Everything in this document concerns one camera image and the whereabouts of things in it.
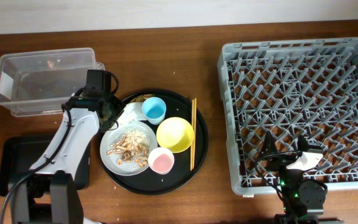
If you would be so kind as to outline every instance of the gray plastic rack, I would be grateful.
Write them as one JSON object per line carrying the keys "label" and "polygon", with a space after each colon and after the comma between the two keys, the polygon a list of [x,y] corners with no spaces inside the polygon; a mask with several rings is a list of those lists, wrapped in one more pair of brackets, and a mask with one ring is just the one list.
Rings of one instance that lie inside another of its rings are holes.
{"label": "gray plastic rack", "polygon": [[294,150],[301,134],[322,146],[306,178],[358,189],[358,38],[226,44],[218,73],[234,193],[275,193],[254,167],[267,131],[279,151]]}

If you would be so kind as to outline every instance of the black tray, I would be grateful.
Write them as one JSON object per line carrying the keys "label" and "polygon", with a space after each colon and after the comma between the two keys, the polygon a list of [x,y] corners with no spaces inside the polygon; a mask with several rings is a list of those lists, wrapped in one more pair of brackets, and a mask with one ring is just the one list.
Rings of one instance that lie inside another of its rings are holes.
{"label": "black tray", "polygon": [[[23,175],[47,149],[53,135],[27,136],[8,139],[4,144],[0,168],[0,196],[5,197],[12,175]],[[88,186],[90,176],[90,145],[86,148],[75,174],[77,190]]]}
{"label": "black tray", "polygon": [[[123,100],[124,103],[129,103],[133,98],[143,94],[154,94],[161,98],[167,105],[167,112],[165,119],[171,117],[184,118],[191,123],[191,101],[185,97],[167,90],[145,90],[137,92],[130,97]],[[149,125],[154,132],[157,131],[158,126],[152,125],[148,121],[144,121]],[[196,154],[195,154],[195,168],[190,171],[190,149],[181,153],[174,153],[175,163],[172,170],[166,175],[160,175],[147,169],[140,174],[133,176],[121,176],[111,172],[102,162],[102,166],[107,174],[115,183],[121,187],[144,195],[160,195],[171,192],[185,185],[200,169],[204,162],[206,153],[208,151],[208,130],[203,118],[203,115],[197,111],[197,129],[196,129]]]}

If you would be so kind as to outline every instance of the pink cup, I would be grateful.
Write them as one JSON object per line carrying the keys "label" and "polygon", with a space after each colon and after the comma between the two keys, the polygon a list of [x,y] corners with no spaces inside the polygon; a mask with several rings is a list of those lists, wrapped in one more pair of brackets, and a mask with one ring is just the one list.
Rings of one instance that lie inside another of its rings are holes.
{"label": "pink cup", "polygon": [[175,158],[171,150],[158,147],[149,154],[149,166],[150,168],[161,175],[169,173],[175,163]]}

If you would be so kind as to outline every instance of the table surface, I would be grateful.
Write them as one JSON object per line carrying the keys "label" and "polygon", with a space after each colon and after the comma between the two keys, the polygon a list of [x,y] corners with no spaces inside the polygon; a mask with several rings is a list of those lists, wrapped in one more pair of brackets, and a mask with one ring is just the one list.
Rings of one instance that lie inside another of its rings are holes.
{"label": "table surface", "polygon": [[[87,218],[106,223],[269,223],[283,205],[276,195],[242,198],[231,189],[226,125],[216,63],[226,43],[358,37],[358,21],[297,22],[141,30],[0,35],[0,56],[36,50],[91,47],[120,79],[117,96],[163,88],[198,99],[209,131],[206,160],[190,182],[165,195],[137,195],[115,184],[91,148],[89,187],[79,191]],[[15,118],[0,106],[0,163],[5,140],[54,133],[61,115]],[[0,197],[0,209],[3,202]],[[358,190],[328,192],[323,218],[358,222]],[[10,223],[7,211],[6,223]]]}

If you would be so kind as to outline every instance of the yellow bowl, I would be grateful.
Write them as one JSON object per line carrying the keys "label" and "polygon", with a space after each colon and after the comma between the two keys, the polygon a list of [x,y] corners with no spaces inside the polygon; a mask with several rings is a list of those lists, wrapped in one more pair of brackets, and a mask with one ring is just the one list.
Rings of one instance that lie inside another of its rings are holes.
{"label": "yellow bowl", "polygon": [[194,131],[183,118],[168,118],[157,129],[157,142],[173,153],[183,152],[191,146]]}

